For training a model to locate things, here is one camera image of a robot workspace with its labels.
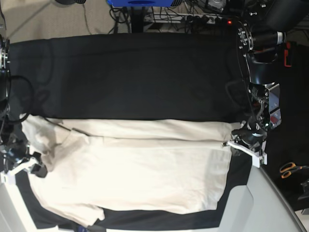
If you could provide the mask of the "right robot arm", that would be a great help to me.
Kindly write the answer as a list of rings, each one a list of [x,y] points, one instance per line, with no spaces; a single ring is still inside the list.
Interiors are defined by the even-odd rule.
[[[10,41],[0,38],[0,156],[3,160],[4,170],[2,177],[15,176],[21,171],[35,175],[39,178],[47,176],[47,168],[43,164],[41,153],[29,151],[29,142],[19,139],[14,132],[16,125],[24,122],[30,115],[34,103],[34,88],[30,81],[23,76],[12,76],[9,61]],[[29,87],[29,107],[20,119],[10,120],[10,95],[13,80],[24,80]]]

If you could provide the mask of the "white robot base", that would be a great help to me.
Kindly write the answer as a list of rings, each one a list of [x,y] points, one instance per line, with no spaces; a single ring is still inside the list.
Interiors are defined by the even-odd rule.
[[[305,232],[306,229],[263,168],[251,167],[248,182],[231,189],[220,232]]]
[[[12,175],[0,173],[0,230],[2,232],[57,232],[59,218],[43,209],[30,190],[26,175],[20,186]]]

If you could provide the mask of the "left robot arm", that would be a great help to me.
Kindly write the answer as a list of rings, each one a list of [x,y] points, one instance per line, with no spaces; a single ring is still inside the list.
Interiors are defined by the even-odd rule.
[[[224,145],[251,156],[257,168],[267,164],[268,132],[282,122],[279,72],[292,66],[286,34],[308,13],[307,0],[245,0],[236,18],[237,58],[250,116]]]

